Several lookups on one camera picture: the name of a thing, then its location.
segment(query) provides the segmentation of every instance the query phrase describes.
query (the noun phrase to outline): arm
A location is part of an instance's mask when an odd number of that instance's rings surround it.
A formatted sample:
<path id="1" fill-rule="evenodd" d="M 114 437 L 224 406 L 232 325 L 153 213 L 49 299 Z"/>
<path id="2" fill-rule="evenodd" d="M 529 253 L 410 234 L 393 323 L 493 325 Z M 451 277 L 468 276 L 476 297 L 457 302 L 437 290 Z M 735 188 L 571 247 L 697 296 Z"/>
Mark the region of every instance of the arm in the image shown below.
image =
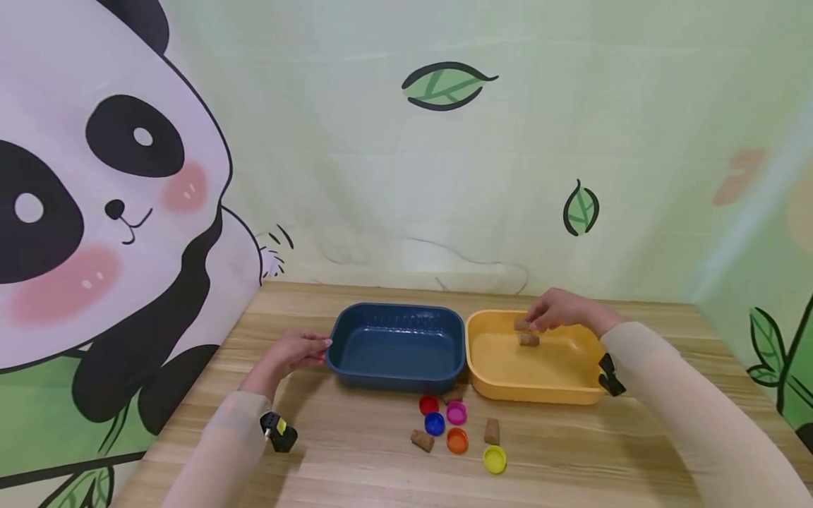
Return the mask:
<path id="1" fill-rule="evenodd" d="M 581 324 L 601 337 L 616 377 L 663 425 L 706 506 L 813 506 L 762 430 L 657 333 L 561 289 L 542 295 L 525 319 L 536 330 Z"/>
<path id="2" fill-rule="evenodd" d="M 327 336 L 288 330 L 251 369 L 240 389 L 226 397 L 161 505 L 163 508 L 235 506 L 259 459 L 266 437 L 260 417 L 290 372 L 324 362 Z"/>
<path id="3" fill-rule="evenodd" d="M 265 451 L 266 438 L 259 419 L 268 407 L 264 395 L 243 391 L 228 395 L 203 429 L 198 447 L 161 506 L 235 506 Z"/>

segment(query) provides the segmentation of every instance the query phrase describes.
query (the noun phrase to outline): sleeve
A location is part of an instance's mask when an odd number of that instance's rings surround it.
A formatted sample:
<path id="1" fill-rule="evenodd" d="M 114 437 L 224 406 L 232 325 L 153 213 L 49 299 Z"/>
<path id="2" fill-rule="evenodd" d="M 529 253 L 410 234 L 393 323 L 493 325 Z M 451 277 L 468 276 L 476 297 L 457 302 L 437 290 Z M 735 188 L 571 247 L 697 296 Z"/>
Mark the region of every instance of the sleeve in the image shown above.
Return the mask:
<path id="1" fill-rule="evenodd" d="M 602 343 L 618 380 L 665 427 L 706 506 L 813 506 L 773 442 L 660 335 L 622 323 Z"/>
<path id="2" fill-rule="evenodd" d="M 198 447 L 186 461 L 161 505 L 163 508 L 236 506 L 266 437 L 259 425 L 268 400 L 256 393 L 228 395 L 203 429 Z"/>

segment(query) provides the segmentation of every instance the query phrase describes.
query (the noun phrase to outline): yellow plastic tray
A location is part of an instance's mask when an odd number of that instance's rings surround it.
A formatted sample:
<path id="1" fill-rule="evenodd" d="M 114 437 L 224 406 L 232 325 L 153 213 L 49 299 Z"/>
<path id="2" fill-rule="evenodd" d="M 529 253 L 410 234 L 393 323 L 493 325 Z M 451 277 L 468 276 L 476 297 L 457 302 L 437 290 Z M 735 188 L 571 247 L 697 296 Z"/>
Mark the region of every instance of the yellow plastic tray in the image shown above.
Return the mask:
<path id="1" fill-rule="evenodd" d="M 472 386 L 483 397 L 589 406 L 604 389 L 598 361 L 604 347 L 581 326 L 540 334 L 539 346 L 520 345 L 516 310 L 481 310 L 466 320 L 466 357 Z"/>

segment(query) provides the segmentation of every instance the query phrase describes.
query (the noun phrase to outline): wooden table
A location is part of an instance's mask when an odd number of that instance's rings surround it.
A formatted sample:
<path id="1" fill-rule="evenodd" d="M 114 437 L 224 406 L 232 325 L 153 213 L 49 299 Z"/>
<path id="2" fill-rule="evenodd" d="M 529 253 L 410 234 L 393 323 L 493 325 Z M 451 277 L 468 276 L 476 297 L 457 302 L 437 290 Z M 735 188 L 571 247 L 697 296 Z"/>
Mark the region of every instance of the wooden table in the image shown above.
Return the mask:
<path id="1" fill-rule="evenodd" d="M 533 300 L 443 292 L 267 284 L 158 441 L 117 497 L 117 508 L 158 506 L 200 432 L 269 343 L 286 328 L 329 332 L 356 302 L 442 305 L 466 319 L 485 308 L 524 309 Z M 813 455 L 691 306 L 614 302 L 627 316 L 663 334 L 692 365 L 731 397 L 773 439 L 808 487 Z M 275 408 L 299 431 L 291 454 L 267 450 L 241 506 L 279 508 L 435 506 L 700 506 L 689 473 L 661 427 L 630 397 L 596 406 L 496 402 L 468 387 L 470 449 L 451 454 L 442 441 L 431 455 L 410 443 L 420 428 L 418 396 L 353 391 L 327 369 L 300 371 L 277 392 Z M 483 467 L 485 419 L 501 422 L 508 468 Z"/>

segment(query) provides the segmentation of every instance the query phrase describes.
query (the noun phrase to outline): hand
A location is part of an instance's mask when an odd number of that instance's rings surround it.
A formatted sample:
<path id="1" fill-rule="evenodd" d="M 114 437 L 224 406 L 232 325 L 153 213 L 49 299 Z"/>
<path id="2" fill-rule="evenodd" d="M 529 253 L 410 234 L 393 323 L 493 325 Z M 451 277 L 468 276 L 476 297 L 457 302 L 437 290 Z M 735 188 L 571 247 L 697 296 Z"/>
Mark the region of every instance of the hand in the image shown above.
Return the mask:
<path id="1" fill-rule="evenodd" d="M 525 321 L 531 324 L 532 330 L 539 332 L 580 324 L 601 338 L 626 319 L 595 300 L 551 288 L 531 307 Z"/>
<path id="2" fill-rule="evenodd" d="M 327 335 L 291 328 L 269 347 L 252 367 L 240 390 L 274 398 L 276 387 L 288 374 L 302 367 L 324 363 L 324 351 L 333 343 Z"/>

